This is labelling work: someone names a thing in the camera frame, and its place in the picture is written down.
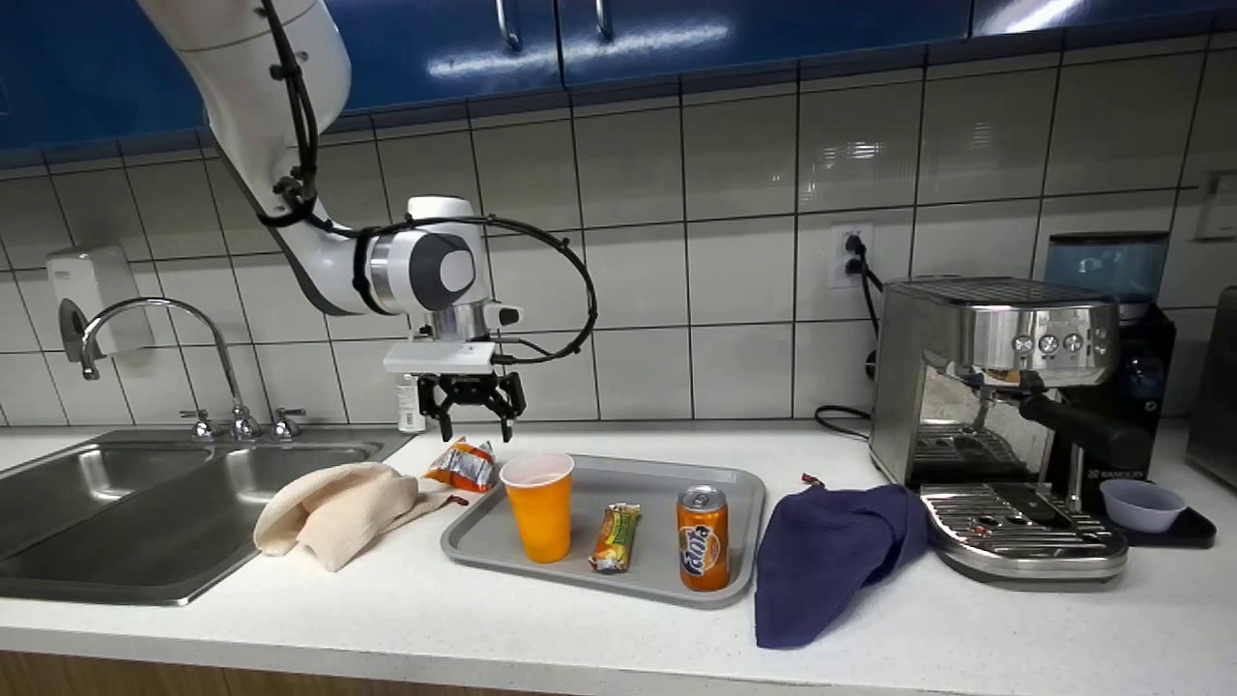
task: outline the sink faucet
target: sink faucet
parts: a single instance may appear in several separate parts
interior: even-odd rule
[[[249,435],[253,435],[253,418],[246,414],[246,408],[243,408],[243,400],[239,400],[222,334],[215,331],[213,316],[206,316],[206,312],[199,312],[195,305],[190,305],[190,303],[161,297],[161,293],[143,293],[143,297],[123,297],[123,303],[114,303],[114,305],[104,305],[91,320],[83,320],[83,331],[81,331],[81,337],[76,337],[81,381],[101,381],[96,359],[101,359],[104,354],[101,354],[101,346],[96,346],[96,334],[101,334],[113,316],[118,316],[123,311],[131,311],[131,305],[185,311],[185,312],[194,312],[194,316],[207,331],[207,337],[213,337],[213,346],[215,346],[215,358],[219,358],[219,367],[222,367],[228,394],[231,394],[231,435],[249,437]]]

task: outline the small food package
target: small food package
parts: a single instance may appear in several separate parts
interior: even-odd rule
[[[423,480],[436,480],[450,490],[489,490],[498,483],[498,465],[489,444],[466,444],[457,437],[449,453],[432,462]]]

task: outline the plastic cup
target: plastic cup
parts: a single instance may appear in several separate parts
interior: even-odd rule
[[[572,471],[569,453],[517,453],[498,470],[517,541],[533,565],[563,561],[572,550]]]

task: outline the dark blue cloth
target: dark blue cloth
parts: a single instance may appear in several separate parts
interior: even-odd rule
[[[757,550],[757,646],[815,641],[863,588],[922,550],[926,516],[903,488],[784,494]]]

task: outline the white tile wall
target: white tile wall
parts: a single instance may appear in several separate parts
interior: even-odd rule
[[[1237,171],[1233,73],[1233,52],[1186,38],[376,124],[325,142],[320,191],[345,224],[457,194],[572,240],[603,334],[563,365],[520,367],[526,421],[869,408],[872,334],[842,276],[846,234],[887,282],[1034,280],[1055,234],[1171,234],[1171,409],[1186,409],[1215,293],[1237,287],[1237,243],[1194,243],[1190,191]],[[392,421],[377,358],[408,320],[320,316],[215,146],[0,171],[0,211],[0,421],[173,425],[194,400],[228,414],[215,354],[190,316],[155,311],[157,350],[104,359],[101,385],[64,365],[43,254],[69,243],[123,243],[143,293],[215,316],[257,418],[304,408],[320,421]],[[533,340],[557,350],[583,320],[578,280],[548,248],[494,236],[489,271]]]
[[[792,218],[688,224],[691,324],[792,316]]]
[[[1200,56],[1068,68],[1046,194],[1175,187]]]
[[[792,215],[796,101],[684,109],[688,218]]]
[[[800,211],[913,200],[921,83],[802,92],[800,111]]]

